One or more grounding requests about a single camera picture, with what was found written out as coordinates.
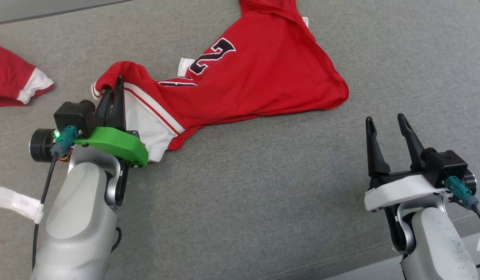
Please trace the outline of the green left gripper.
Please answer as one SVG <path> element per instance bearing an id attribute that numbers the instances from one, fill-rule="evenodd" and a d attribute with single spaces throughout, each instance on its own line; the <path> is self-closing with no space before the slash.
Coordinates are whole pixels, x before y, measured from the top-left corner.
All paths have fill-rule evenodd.
<path id="1" fill-rule="evenodd" d="M 105 89 L 94 112 L 94 117 L 97 128 L 89 138 L 76 139 L 76 145 L 89 145 L 89 147 L 129 161 L 131 165 L 148 165 L 149 154 L 142 141 L 132 134 L 118 130 L 126 129 L 122 75 L 117 77 L 114 89 Z"/>

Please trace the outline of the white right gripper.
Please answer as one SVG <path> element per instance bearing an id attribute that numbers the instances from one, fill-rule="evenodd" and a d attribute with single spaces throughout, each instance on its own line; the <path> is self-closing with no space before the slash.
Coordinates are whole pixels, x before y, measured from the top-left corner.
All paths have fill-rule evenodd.
<path id="1" fill-rule="evenodd" d="M 425 165 L 421 158 L 424 147 L 409 124 L 406 116 L 402 113 L 397 115 L 397 120 L 401 134 L 406 140 L 409 155 L 411 158 L 410 169 L 420 171 Z M 435 188 L 425 179 L 422 174 L 409 174 L 393 182 L 385 183 L 384 179 L 390 177 L 380 177 L 389 174 L 390 166 L 385 162 L 382 151 L 377 141 L 377 130 L 371 116 L 366 118 L 366 147 L 368 175 L 370 179 L 369 190 L 364 197 L 364 205 L 367 211 L 385 208 L 403 202 L 420 199 L 434 193 L 442 193 L 446 188 Z"/>

